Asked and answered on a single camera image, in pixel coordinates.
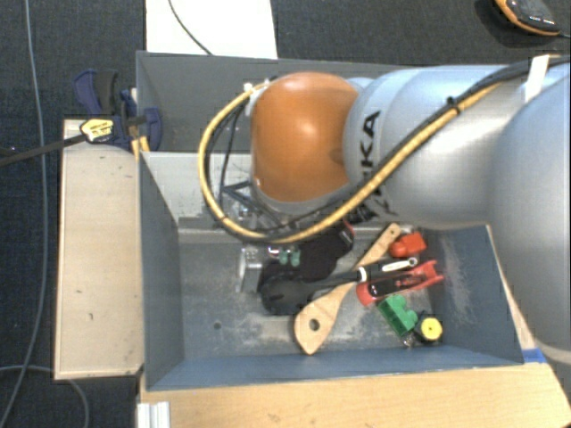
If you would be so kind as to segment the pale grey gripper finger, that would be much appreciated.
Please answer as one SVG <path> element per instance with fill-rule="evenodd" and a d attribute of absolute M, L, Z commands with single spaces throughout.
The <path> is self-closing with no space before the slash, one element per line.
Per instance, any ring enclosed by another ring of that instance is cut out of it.
<path fill-rule="evenodd" d="M 257 292 L 263 263 L 264 258 L 259 248 L 245 246 L 240 250 L 236 271 L 237 292 Z"/>

